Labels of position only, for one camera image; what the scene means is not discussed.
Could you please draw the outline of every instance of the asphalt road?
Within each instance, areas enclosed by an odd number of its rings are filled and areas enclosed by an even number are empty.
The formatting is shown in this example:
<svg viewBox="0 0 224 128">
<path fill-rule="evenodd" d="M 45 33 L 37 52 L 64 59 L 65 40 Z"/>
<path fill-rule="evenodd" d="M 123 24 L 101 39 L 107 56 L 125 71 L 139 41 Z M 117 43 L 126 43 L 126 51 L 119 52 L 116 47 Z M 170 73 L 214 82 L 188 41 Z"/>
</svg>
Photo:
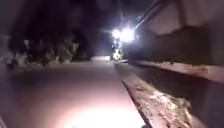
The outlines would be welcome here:
<svg viewBox="0 0 224 128">
<path fill-rule="evenodd" d="M 8 128 L 141 128 L 144 125 L 111 63 L 77 63 L 26 72 L 1 83 Z"/>
</svg>

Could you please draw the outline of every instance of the bright light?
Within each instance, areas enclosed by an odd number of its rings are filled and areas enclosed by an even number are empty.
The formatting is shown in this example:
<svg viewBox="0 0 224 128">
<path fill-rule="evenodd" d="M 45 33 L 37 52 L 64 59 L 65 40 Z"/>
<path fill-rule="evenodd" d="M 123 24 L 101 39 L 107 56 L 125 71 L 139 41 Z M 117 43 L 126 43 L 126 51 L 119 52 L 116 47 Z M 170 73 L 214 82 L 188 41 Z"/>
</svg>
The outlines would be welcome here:
<svg viewBox="0 0 224 128">
<path fill-rule="evenodd" d="M 135 31 L 130 28 L 125 28 L 121 31 L 120 40 L 122 42 L 131 42 L 135 39 Z"/>
<path fill-rule="evenodd" d="M 92 108 L 70 115 L 61 128 L 141 128 L 144 123 L 125 108 Z"/>
<path fill-rule="evenodd" d="M 92 61 L 109 61 L 110 56 L 95 56 L 91 58 Z"/>
<path fill-rule="evenodd" d="M 121 37 L 121 32 L 117 29 L 113 30 L 112 35 L 114 38 L 118 39 Z"/>
<path fill-rule="evenodd" d="M 114 58 L 115 60 L 119 60 L 119 59 L 121 58 L 121 54 L 119 54 L 118 52 L 115 52 L 115 53 L 113 54 L 113 58 Z"/>
</svg>

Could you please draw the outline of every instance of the headlight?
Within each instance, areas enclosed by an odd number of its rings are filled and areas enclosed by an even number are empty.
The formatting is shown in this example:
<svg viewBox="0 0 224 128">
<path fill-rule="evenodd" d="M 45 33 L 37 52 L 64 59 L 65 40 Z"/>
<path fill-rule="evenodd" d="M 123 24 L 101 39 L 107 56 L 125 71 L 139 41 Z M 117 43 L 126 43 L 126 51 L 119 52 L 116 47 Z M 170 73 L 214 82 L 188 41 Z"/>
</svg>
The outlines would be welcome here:
<svg viewBox="0 0 224 128">
<path fill-rule="evenodd" d="M 131 42 L 135 39 L 135 31 L 130 28 L 125 28 L 121 31 L 120 40 L 122 42 Z"/>
<path fill-rule="evenodd" d="M 118 39 L 121 37 L 121 32 L 117 29 L 113 30 L 112 35 L 114 38 Z"/>
</svg>

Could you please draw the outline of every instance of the road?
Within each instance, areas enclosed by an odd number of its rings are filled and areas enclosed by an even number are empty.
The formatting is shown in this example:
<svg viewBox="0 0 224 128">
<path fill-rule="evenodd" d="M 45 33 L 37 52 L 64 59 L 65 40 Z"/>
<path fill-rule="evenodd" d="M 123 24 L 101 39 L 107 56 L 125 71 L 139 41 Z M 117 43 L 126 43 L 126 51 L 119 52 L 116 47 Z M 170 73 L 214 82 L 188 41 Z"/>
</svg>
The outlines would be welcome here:
<svg viewBox="0 0 224 128">
<path fill-rule="evenodd" d="M 77 63 L 11 75 L 1 85 L 8 128 L 141 128 L 112 63 Z"/>
</svg>

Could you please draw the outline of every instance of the sidewalk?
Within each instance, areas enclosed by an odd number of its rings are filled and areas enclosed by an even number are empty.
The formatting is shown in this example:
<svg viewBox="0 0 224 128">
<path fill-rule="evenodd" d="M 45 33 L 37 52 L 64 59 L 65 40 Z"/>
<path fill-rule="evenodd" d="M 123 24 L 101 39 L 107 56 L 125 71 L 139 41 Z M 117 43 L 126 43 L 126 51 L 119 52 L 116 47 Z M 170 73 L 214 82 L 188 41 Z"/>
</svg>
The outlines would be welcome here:
<svg viewBox="0 0 224 128">
<path fill-rule="evenodd" d="M 216 82 L 224 83 L 224 67 L 221 66 L 210 66 L 210 65 L 192 66 L 190 64 L 184 64 L 184 63 L 171 64 L 170 62 L 155 63 L 150 61 L 140 61 L 138 63 L 142 65 L 156 66 L 162 69 L 198 76 Z"/>
<path fill-rule="evenodd" d="M 192 128 L 223 128 L 223 83 L 136 62 L 118 70 L 153 128 L 185 128 L 173 120 L 178 116 Z"/>
</svg>

